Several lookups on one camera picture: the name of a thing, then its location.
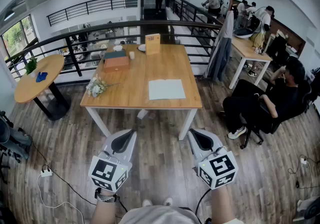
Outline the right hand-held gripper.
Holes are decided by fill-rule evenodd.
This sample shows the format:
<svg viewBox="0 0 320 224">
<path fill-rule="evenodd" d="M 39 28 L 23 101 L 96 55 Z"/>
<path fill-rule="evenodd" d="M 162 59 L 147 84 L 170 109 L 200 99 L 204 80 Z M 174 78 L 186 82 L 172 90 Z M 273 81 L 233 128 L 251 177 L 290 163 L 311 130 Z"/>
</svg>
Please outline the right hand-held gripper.
<svg viewBox="0 0 320 224">
<path fill-rule="evenodd" d="M 236 159 L 216 134 L 190 129 L 187 136 L 194 157 L 193 169 L 211 190 L 235 180 L 239 170 Z"/>
</svg>

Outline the person's grey shirt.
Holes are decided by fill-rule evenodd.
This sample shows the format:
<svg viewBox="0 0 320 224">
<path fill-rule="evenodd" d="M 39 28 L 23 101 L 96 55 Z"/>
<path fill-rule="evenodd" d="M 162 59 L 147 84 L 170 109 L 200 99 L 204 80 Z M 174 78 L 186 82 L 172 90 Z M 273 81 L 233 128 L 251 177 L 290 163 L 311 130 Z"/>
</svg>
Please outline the person's grey shirt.
<svg viewBox="0 0 320 224">
<path fill-rule="evenodd" d="M 244 224 L 235 218 L 232 208 L 213 206 L 212 224 Z M 119 224 L 201 224 L 195 214 L 179 207 L 149 206 L 126 213 Z"/>
</svg>

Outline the white flower bouquet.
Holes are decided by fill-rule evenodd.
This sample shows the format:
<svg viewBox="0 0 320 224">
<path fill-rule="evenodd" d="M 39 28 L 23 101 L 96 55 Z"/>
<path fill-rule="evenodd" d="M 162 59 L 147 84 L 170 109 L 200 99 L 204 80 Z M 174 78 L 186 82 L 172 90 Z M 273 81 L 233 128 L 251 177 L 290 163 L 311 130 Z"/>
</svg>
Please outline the white flower bouquet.
<svg viewBox="0 0 320 224">
<path fill-rule="evenodd" d="M 88 96 L 97 98 L 100 94 L 104 93 L 108 87 L 118 84 L 120 83 L 107 84 L 101 77 L 95 75 L 86 86 L 86 93 Z"/>
</svg>

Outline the white wheeled machine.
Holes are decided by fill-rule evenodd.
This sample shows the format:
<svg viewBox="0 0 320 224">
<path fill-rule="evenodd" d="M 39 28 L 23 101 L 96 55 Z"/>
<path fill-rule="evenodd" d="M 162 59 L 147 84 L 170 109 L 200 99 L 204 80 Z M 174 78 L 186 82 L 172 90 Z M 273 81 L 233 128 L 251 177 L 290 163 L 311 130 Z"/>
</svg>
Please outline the white wheeled machine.
<svg viewBox="0 0 320 224">
<path fill-rule="evenodd" d="M 320 196 L 298 200 L 293 223 L 320 224 Z"/>
</svg>

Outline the wooden table white legs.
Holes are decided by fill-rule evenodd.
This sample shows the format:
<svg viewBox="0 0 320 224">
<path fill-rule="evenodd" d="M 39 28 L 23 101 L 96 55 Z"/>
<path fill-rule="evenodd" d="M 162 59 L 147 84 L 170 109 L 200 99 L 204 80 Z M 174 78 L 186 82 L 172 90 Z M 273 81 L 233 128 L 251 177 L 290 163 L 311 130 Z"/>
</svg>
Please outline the wooden table white legs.
<svg viewBox="0 0 320 224">
<path fill-rule="evenodd" d="M 254 51 L 252 47 L 252 42 L 248 39 L 242 39 L 242 38 L 237 38 L 233 37 L 232 38 L 232 46 L 237 52 L 237 54 L 241 57 L 240 63 L 237 67 L 237 70 L 233 76 L 233 79 L 229 85 L 229 89 L 233 89 L 241 71 L 244 66 L 244 63 L 248 60 L 251 61 L 258 61 L 258 62 L 264 62 L 264 66 L 262 68 L 262 71 L 258 75 L 254 85 L 258 85 L 260 80 L 263 78 L 270 62 L 272 61 L 272 58 L 269 57 L 265 52 L 263 54 L 258 54 Z"/>
<path fill-rule="evenodd" d="M 202 102 L 189 58 L 183 45 L 163 44 L 158 54 L 146 55 L 138 51 L 136 45 L 124 45 L 127 54 L 134 52 L 135 58 L 129 61 L 125 70 L 105 72 L 104 62 L 100 61 L 94 73 L 109 86 L 104 93 L 93 98 L 85 93 L 80 102 L 91 115 L 102 133 L 110 132 L 98 114 L 98 109 L 145 109 L 145 110 L 187 110 L 188 114 L 179 133 L 182 141 Z M 149 99 L 149 82 L 159 79 L 181 80 L 184 99 Z"/>
</svg>

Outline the orange brown box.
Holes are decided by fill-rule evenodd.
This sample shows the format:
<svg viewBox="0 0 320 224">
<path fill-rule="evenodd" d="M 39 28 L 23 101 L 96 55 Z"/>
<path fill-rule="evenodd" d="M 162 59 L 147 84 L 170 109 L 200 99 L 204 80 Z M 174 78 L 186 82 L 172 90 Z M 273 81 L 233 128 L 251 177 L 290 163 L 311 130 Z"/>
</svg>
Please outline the orange brown box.
<svg viewBox="0 0 320 224">
<path fill-rule="evenodd" d="M 129 58 L 127 56 L 107 58 L 104 61 L 104 72 L 116 72 L 129 69 Z"/>
</svg>

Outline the black office chair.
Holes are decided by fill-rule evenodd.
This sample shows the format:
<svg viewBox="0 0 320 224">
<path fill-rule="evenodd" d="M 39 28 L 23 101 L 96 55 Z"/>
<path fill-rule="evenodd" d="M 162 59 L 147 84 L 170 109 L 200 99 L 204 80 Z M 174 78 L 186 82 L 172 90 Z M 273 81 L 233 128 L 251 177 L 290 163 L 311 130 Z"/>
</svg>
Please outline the black office chair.
<svg viewBox="0 0 320 224">
<path fill-rule="evenodd" d="M 266 104 L 260 101 L 258 112 L 255 117 L 250 117 L 248 115 L 243 116 L 245 120 L 243 125 L 247 128 L 247 133 L 245 142 L 244 144 L 240 145 L 240 148 L 244 149 L 247 147 L 251 133 L 255 133 L 257 135 L 259 138 L 257 144 L 261 145 L 264 139 L 260 132 L 265 134 L 274 134 L 282 122 L 306 112 L 309 107 L 309 97 L 311 92 L 312 89 L 310 84 L 307 81 L 304 81 L 298 88 L 297 99 L 293 106 L 288 110 L 278 114 L 277 118 L 273 118 Z"/>
</svg>

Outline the black metal railing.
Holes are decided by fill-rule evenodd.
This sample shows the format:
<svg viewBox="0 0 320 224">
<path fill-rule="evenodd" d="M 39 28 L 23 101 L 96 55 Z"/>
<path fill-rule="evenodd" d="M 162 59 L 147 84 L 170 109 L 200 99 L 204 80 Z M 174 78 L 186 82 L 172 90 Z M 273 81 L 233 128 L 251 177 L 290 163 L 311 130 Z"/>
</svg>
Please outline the black metal railing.
<svg viewBox="0 0 320 224">
<path fill-rule="evenodd" d="M 126 21 L 126 22 L 117 22 L 117 23 L 108 23 L 108 24 L 101 24 L 101 25 L 97 25 L 97 26 L 93 26 L 93 27 L 89 27 L 89 28 L 85 28 L 85 29 L 81 29 L 75 32 L 69 32 L 69 33 L 65 33 L 65 34 L 61 34 L 52 38 L 49 38 L 47 40 L 44 40 L 42 42 L 38 42 L 38 40 L 36 39 L 35 42 L 36 44 L 34 45 L 30 45 L 30 47 L 25 48 L 23 51 L 19 52 L 18 54 L 8 58 L 5 63 L 10 63 L 10 65 L 8 66 L 8 68 L 12 68 L 12 67 L 16 67 L 18 64 L 20 63 L 24 63 L 27 64 L 28 61 L 30 59 L 33 58 L 38 58 L 40 56 L 40 54 L 35 55 L 35 56 L 31 56 L 30 58 L 25 58 L 25 55 L 27 53 L 32 53 L 32 51 L 36 48 L 40 48 L 44 45 L 65 39 L 66 40 L 66 45 L 65 46 L 61 46 L 58 48 L 54 48 L 51 49 L 49 51 L 45 51 L 42 53 L 42 55 L 47 54 L 47 53 L 51 53 L 54 51 L 58 51 L 61 50 L 63 48 L 67 48 L 68 49 L 68 54 L 66 56 L 62 56 L 63 58 L 65 57 L 70 57 L 72 59 L 71 63 L 67 63 L 67 65 L 74 65 L 75 69 L 70 69 L 67 71 L 63 71 L 62 73 L 71 73 L 71 72 L 77 72 L 79 76 L 82 76 L 82 72 L 86 71 L 86 70 L 93 70 L 93 67 L 88 67 L 88 68 L 80 68 L 79 64 L 81 63 L 87 63 L 89 62 L 88 60 L 80 60 L 78 61 L 76 59 L 77 55 L 80 54 L 87 54 L 87 53 L 92 53 L 92 52 L 99 52 L 99 51 L 105 51 L 107 50 L 106 48 L 99 48 L 99 49 L 88 49 L 86 51 L 80 52 L 80 53 L 74 53 L 73 48 L 75 46 L 84 44 L 84 43 L 97 43 L 103 40 L 110 40 L 110 39 L 120 39 L 123 38 L 123 36 L 108 36 L 105 38 L 101 38 L 101 39 L 92 39 L 92 40 L 86 40 L 86 41 L 82 41 L 82 42 L 76 42 L 76 43 L 70 43 L 70 37 L 75 36 L 75 35 L 80 35 L 80 34 L 84 34 L 84 33 L 90 33 L 90 32 L 96 32 L 96 31 L 101 31 L 101 30 L 107 30 L 107 29 L 115 29 L 115 28 L 125 28 L 125 27 L 148 27 L 148 28 L 155 28 L 157 25 L 160 26 L 181 26 L 181 27 L 190 27 L 192 29 L 196 29 L 196 28 L 202 28 L 204 30 L 206 29 L 212 29 L 214 31 L 215 34 L 217 34 L 217 31 L 220 30 L 222 28 L 222 23 L 218 23 L 218 24 L 208 24 L 205 22 L 195 22 L 195 21 L 179 21 L 179 20 L 140 20 L 140 21 Z"/>
</svg>

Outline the dark green box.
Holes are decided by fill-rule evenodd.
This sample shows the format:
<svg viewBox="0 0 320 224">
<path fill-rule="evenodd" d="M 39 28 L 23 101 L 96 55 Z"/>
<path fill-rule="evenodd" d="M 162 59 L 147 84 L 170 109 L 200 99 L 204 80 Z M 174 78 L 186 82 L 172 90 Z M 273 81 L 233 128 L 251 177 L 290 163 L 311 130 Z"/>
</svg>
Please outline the dark green box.
<svg viewBox="0 0 320 224">
<path fill-rule="evenodd" d="M 110 58 L 126 57 L 126 52 L 124 50 L 106 52 L 103 56 L 103 60 Z"/>
</svg>

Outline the grey hanging coat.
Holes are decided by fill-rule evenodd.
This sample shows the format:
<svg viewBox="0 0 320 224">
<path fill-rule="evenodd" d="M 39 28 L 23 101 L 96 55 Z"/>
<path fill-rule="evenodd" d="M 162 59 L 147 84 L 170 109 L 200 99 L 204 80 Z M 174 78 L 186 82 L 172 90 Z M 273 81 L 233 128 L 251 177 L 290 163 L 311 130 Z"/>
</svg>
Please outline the grey hanging coat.
<svg viewBox="0 0 320 224">
<path fill-rule="evenodd" d="M 227 62 L 230 58 L 232 37 L 233 37 L 234 12 L 228 11 L 226 18 L 216 37 L 209 64 L 204 72 L 204 78 L 211 78 L 213 81 L 222 81 L 225 74 Z"/>
</svg>

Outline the yellow standing menu card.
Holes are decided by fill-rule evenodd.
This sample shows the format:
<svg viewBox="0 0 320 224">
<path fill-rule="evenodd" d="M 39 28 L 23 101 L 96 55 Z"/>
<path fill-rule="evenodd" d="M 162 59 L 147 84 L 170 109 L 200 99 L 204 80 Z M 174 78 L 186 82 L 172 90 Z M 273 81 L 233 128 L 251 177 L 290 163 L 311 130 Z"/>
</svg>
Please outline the yellow standing menu card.
<svg viewBox="0 0 320 224">
<path fill-rule="evenodd" d="M 159 54 L 161 52 L 161 35 L 159 33 L 145 36 L 146 55 Z"/>
</svg>

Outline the round white basin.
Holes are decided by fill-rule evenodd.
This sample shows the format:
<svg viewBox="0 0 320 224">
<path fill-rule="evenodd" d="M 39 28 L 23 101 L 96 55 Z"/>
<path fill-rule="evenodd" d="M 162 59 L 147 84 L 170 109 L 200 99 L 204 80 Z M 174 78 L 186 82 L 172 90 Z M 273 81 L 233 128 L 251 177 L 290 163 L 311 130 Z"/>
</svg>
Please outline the round white basin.
<svg viewBox="0 0 320 224">
<path fill-rule="evenodd" d="M 234 37 L 245 39 L 250 38 L 254 31 L 250 28 L 239 28 L 233 32 Z"/>
</svg>

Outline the black staircase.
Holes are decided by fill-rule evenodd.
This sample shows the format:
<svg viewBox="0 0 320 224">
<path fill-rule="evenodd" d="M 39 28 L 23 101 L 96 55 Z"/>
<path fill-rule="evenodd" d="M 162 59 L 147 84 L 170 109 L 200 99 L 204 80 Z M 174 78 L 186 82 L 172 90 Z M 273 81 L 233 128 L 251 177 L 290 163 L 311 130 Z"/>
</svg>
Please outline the black staircase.
<svg viewBox="0 0 320 224">
<path fill-rule="evenodd" d="M 144 20 L 167 20 L 167 14 L 165 9 L 160 9 L 157 11 L 154 8 L 146 8 L 143 11 Z M 160 43 L 161 44 L 175 44 L 175 38 L 171 36 L 170 33 L 171 27 L 169 25 L 163 24 L 147 24 L 140 27 L 141 34 L 160 34 Z"/>
</svg>

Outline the black balcony railing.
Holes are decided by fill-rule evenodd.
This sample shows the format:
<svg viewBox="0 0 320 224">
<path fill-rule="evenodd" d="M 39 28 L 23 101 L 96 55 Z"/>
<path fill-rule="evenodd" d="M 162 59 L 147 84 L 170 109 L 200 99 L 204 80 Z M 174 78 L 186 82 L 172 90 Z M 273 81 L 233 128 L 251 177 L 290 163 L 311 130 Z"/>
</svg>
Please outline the black balcony railing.
<svg viewBox="0 0 320 224">
<path fill-rule="evenodd" d="M 53 26 L 79 16 L 90 15 L 99 11 L 131 8 L 137 6 L 138 0 L 90 0 L 61 9 L 47 15 L 46 17 L 49 25 Z"/>
</svg>

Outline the large window black frame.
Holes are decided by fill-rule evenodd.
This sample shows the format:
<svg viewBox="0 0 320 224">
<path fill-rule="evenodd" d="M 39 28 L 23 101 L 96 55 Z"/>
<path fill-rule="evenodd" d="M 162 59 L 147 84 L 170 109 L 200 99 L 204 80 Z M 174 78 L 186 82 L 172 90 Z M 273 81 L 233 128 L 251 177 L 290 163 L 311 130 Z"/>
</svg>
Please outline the large window black frame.
<svg viewBox="0 0 320 224">
<path fill-rule="evenodd" d="M 22 51 L 36 37 L 31 15 L 28 15 L 1 35 L 5 47 L 4 59 L 7 60 Z"/>
</svg>

